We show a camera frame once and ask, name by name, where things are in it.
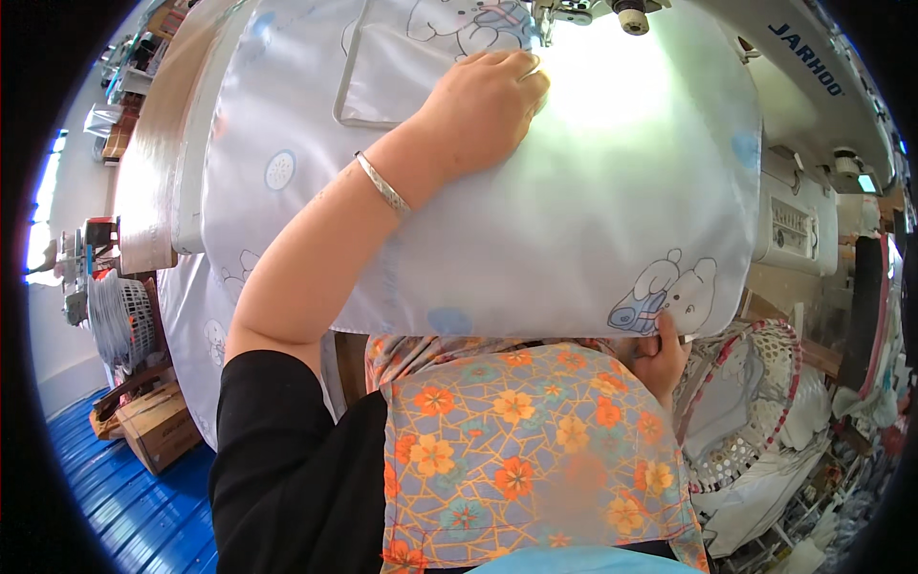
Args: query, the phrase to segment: plastic basket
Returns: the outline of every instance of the plastic basket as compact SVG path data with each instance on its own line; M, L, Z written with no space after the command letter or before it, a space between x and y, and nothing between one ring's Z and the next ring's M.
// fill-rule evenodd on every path
M130 347L128 351L128 368L134 368L147 358L155 347L153 330L153 310L147 290L140 281L119 279L121 284L121 303L128 316L130 326Z
M140 281L110 272L88 286L89 327L99 355L107 365L128 371L155 345L150 298Z

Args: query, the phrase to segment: light blue fabric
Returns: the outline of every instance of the light blue fabric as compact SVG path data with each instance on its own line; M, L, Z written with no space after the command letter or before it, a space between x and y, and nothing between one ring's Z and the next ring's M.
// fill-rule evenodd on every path
M534 546L517 550L472 570L475 574L697 574L676 560L609 546Z

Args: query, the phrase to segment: silver bangle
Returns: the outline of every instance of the silver bangle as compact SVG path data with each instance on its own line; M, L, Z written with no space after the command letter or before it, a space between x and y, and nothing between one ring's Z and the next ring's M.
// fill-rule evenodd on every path
M411 208L408 207L408 204L405 203L405 200L396 193L395 189L392 189L392 186L386 183L386 180L373 169L373 166L370 165L366 158L364 157L363 152L357 152L353 155L357 158L357 162L360 163L360 166L363 167L364 171L370 177L370 181L373 182L373 185L376 186L376 189L379 190L380 195L383 196L383 199L386 200L386 203L396 211L398 216L401 219L404 219L411 214Z

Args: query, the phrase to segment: floral apron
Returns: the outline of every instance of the floral apron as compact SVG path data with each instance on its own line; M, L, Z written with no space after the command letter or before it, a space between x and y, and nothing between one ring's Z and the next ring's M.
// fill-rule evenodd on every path
M605 340L382 337L382 572L666 540L708 571L668 414Z

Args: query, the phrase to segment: blue floor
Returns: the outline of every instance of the blue floor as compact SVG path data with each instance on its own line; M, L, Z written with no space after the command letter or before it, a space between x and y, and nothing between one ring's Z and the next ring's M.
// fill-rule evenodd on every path
M118 567L135 572L214 572L207 472L214 452L201 443L158 477L124 440L100 441L89 425L93 400L48 422L64 475Z

